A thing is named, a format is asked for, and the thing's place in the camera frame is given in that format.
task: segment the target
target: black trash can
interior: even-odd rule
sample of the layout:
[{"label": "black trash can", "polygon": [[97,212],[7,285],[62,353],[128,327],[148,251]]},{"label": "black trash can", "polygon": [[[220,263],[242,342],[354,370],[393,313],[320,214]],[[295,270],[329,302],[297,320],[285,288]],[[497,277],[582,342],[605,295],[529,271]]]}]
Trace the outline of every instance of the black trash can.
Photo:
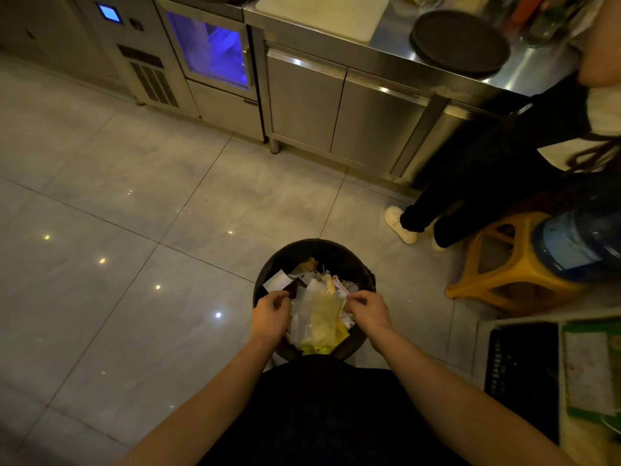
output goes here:
[{"label": "black trash can", "polygon": [[[317,269],[320,272],[325,267],[331,274],[336,274],[339,279],[354,282],[359,289],[375,292],[375,275],[350,250],[330,240],[306,239],[290,243],[278,250],[263,266],[256,279],[252,307],[256,307],[258,300],[268,293],[263,283],[279,270],[291,273],[296,266],[310,257],[319,262]],[[366,335],[360,327],[354,325],[349,329],[349,333],[350,336],[338,345],[330,356],[345,360],[365,343]],[[276,353],[288,361],[302,356],[302,352],[285,338],[276,348]]]}]

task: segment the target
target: yellow plastic stool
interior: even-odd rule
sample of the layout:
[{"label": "yellow plastic stool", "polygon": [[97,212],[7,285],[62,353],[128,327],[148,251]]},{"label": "yellow plastic stool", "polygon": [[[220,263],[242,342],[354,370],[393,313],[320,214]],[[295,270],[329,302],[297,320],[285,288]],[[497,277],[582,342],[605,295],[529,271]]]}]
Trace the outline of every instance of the yellow plastic stool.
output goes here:
[{"label": "yellow plastic stool", "polygon": [[[587,285],[568,282],[555,276],[539,262],[533,251],[530,236],[537,224],[548,217],[549,215],[543,212],[516,214],[494,222],[480,231],[468,243],[466,266],[461,281],[447,287],[446,297],[449,299],[475,297],[486,303],[497,305],[512,316],[524,316],[541,311],[576,297]],[[515,228],[513,238],[498,231],[500,226],[506,224]],[[513,250],[507,263],[496,270],[480,274],[479,262],[485,235],[511,244]],[[522,297],[510,299],[493,292],[495,288],[511,283],[532,283],[542,286],[547,295],[535,297],[531,294],[532,297],[528,299]]]}]

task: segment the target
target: blue water jug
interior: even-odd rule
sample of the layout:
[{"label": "blue water jug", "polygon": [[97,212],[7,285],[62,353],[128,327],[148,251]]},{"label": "blue water jug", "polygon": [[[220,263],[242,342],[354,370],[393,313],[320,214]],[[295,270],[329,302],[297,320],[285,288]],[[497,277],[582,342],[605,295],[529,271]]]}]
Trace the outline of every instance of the blue water jug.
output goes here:
[{"label": "blue water jug", "polygon": [[576,283],[621,279],[621,208],[591,204],[550,217],[531,241],[540,262]]}]

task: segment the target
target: ice machine window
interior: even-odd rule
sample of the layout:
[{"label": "ice machine window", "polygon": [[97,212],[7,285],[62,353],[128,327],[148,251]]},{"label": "ice machine window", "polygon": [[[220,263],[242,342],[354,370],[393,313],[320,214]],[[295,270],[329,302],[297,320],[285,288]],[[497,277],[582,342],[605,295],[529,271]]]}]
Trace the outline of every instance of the ice machine window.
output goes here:
[{"label": "ice machine window", "polygon": [[113,6],[104,5],[103,3],[95,2],[99,12],[105,19],[112,21],[113,23],[123,24],[120,14]]},{"label": "ice machine window", "polygon": [[168,12],[188,68],[208,78],[248,89],[239,32]]}]

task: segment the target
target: counter leg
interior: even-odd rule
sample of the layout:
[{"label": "counter leg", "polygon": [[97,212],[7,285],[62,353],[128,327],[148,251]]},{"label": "counter leg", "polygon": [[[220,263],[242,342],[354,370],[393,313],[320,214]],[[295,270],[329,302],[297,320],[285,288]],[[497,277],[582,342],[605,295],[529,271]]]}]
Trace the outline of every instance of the counter leg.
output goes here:
[{"label": "counter leg", "polygon": [[280,152],[280,142],[276,139],[269,138],[269,151],[274,155]]}]

